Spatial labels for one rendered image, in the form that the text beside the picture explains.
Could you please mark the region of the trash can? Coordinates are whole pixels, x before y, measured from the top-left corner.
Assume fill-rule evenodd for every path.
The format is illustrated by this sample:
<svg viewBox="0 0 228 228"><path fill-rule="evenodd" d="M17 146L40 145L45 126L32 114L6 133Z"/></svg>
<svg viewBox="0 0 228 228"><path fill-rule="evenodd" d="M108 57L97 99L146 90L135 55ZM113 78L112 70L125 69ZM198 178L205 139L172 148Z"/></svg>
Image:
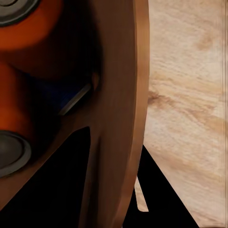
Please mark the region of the trash can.
<svg viewBox="0 0 228 228"><path fill-rule="evenodd" d="M27 164L0 178L0 211L76 130L91 145L78 228L122 228L143 148L150 74L148 0L68 0L77 66L91 89L55 116L30 93L38 138Z"/></svg>

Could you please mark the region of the can of soda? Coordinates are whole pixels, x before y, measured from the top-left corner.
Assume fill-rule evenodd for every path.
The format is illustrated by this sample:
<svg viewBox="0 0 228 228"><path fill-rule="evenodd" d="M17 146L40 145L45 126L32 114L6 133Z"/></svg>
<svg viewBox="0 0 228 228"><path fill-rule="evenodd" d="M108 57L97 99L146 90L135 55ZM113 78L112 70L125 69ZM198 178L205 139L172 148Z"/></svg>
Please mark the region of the can of soda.
<svg viewBox="0 0 228 228"><path fill-rule="evenodd" d="M0 58L27 75L55 81L77 64L68 0L0 0Z"/></svg>
<svg viewBox="0 0 228 228"><path fill-rule="evenodd" d="M0 178L27 164L38 138L25 74L0 58Z"/></svg>
<svg viewBox="0 0 228 228"><path fill-rule="evenodd" d="M64 116L91 89L91 79L77 65L55 81L25 76L29 92L55 116Z"/></svg>

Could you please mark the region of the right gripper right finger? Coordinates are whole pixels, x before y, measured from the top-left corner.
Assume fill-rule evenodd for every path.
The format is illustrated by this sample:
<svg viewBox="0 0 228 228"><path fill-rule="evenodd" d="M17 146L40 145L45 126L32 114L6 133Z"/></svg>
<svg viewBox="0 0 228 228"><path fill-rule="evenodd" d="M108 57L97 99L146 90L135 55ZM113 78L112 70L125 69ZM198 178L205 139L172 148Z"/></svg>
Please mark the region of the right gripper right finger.
<svg viewBox="0 0 228 228"><path fill-rule="evenodd" d="M149 212L139 211L134 188L122 228L199 228L144 146L137 176Z"/></svg>

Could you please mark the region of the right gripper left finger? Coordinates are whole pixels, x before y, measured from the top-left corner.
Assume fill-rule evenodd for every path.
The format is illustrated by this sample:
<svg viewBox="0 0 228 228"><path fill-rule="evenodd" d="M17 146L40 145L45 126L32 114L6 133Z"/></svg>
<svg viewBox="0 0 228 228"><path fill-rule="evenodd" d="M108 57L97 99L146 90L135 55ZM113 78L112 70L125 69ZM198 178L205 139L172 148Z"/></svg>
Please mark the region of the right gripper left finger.
<svg viewBox="0 0 228 228"><path fill-rule="evenodd" d="M0 211L0 228L78 228L91 145L73 132Z"/></svg>

